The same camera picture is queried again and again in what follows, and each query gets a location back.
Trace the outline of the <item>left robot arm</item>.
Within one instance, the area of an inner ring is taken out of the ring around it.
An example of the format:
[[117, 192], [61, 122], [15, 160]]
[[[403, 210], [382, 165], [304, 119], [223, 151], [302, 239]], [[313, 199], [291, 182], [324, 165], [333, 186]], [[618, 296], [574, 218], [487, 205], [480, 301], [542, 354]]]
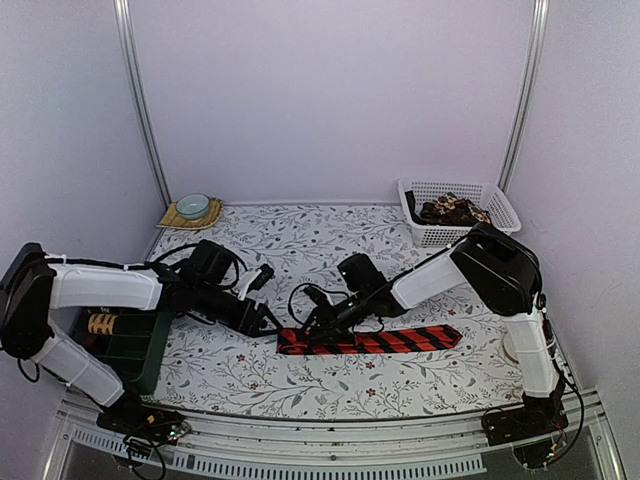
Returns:
[[1, 280], [1, 348], [30, 360], [108, 410], [128, 434], [148, 426], [148, 412], [128, 396], [112, 367], [76, 343], [51, 320], [53, 310], [104, 307], [167, 314], [196, 313], [250, 338], [282, 325], [269, 307], [250, 298], [273, 275], [249, 269], [239, 256], [209, 240], [185, 245], [189, 256], [167, 264], [162, 254], [139, 264], [70, 258], [25, 244]]

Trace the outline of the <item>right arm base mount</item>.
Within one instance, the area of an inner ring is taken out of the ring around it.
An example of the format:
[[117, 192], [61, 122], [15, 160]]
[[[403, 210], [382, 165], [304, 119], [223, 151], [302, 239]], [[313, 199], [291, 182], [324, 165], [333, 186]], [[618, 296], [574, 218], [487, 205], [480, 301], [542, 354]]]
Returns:
[[523, 441], [512, 448], [516, 461], [525, 470], [541, 471], [558, 463], [576, 445], [582, 433], [586, 407], [583, 396], [575, 385], [569, 391], [579, 403], [578, 427], [569, 438], [569, 419], [562, 404], [563, 393], [554, 393], [549, 399], [526, 399], [514, 409], [492, 407], [481, 416], [481, 428], [490, 446]]

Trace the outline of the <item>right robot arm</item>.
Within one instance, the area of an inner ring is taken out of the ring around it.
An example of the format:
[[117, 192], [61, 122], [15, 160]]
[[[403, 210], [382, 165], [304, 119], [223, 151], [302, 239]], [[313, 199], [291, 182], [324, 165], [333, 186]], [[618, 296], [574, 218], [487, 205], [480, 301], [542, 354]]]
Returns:
[[336, 339], [370, 316], [395, 318], [462, 284], [499, 316], [511, 337], [523, 375], [524, 399], [517, 427], [537, 436], [552, 424], [564, 382], [550, 352], [541, 302], [542, 276], [534, 253], [483, 222], [452, 245], [386, 279], [365, 254], [343, 261], [339, 272], [350, 291], [331, 304], [314, 287], [306, 290], [315, 306], [302, 327], [314, 342]]

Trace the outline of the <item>red black striped tie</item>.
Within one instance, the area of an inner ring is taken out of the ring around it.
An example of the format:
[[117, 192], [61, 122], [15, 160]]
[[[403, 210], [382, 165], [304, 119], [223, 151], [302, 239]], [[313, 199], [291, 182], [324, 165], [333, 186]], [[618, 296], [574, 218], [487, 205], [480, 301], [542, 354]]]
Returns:
[[276, 352], [287, 356], [433, 352], [452, 349], [461, 339], [462, 335], [450, 325], [356, 332], [345, 340], [316, 343], [299, 329], [285, 328], [278, 334]]

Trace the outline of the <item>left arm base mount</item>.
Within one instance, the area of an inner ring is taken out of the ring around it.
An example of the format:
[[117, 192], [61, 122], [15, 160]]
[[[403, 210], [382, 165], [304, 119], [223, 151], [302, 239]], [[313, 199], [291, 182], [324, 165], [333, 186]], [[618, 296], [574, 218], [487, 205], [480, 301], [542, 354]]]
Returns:
[[166, 467], [161, 449], [175, 446], [191, 432], [191, 425], [181, 413], [145, 405], [139, 396], [130, 392], [113, 405], [101, 406], [100, 409], [97, 426], [122, 434], [125, 455], [134, 463], [152, 460]]

